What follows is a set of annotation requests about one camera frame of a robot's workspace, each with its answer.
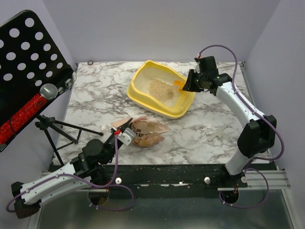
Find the yellow plastic litter scoop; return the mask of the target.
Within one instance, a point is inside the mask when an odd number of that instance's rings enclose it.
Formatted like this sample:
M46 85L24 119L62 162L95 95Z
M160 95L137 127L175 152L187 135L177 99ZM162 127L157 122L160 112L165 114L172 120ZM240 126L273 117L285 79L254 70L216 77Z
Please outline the yellow plastic litter scoop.
M183 90L183 87L184 87L184 82L182 82L182 81L178 81L178 80L175 80L174 82L173 82L173 89L175 90L175 91L182 91Z

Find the yellow plastic litter box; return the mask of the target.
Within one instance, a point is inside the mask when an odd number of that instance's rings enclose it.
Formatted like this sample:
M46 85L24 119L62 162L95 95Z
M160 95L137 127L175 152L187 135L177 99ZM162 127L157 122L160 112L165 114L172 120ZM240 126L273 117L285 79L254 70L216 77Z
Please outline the yellow plastic litter box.
M173 85L175 80L186 82L186 78L174 69L148 60L136 71L127 89L128 97L137 105L169 119L182 117L193 103L195 93L176 91L173 99L160 102L148 94L151 79L158 79Z

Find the pink cat litter bag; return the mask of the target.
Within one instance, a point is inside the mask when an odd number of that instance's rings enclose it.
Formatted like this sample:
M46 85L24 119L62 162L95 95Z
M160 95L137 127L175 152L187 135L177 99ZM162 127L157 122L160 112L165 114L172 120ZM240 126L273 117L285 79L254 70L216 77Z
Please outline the pink cat litter bag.
M162 134L170 131L170 128L154 118L146 116L138 118L124 118L111 123L111 127L119 127L131 119L130 129L135 133L132 143L137 147L151 147L164 140Z

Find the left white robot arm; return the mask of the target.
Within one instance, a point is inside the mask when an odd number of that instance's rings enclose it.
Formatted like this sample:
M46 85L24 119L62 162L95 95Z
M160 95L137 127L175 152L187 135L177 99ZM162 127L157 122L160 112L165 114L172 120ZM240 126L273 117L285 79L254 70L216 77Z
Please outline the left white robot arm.
M6 211L24 219L36 214L53 199L76 190L124 187L117 181L118 155L119 148L129 145L135 137L131 125L130 118L120 126L112 127L112 133L105 142L90 140L71 162L36 181L13 183L13 199L6 206Z

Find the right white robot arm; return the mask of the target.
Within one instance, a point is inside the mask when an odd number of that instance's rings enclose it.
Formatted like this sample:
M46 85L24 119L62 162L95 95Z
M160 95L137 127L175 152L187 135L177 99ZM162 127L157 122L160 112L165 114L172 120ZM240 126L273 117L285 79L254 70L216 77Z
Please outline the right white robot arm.
M237 90L228 74L220 74L213 56L196 58L195 62L196 68L189 70L183 91L209 91L230 108L243 128L237 140L237 152L224 165L226 171L219 175L220 183L230 187L236 182L236 175L240 174L257 154L274 146L277 120L273 115L266 116L257 110Z

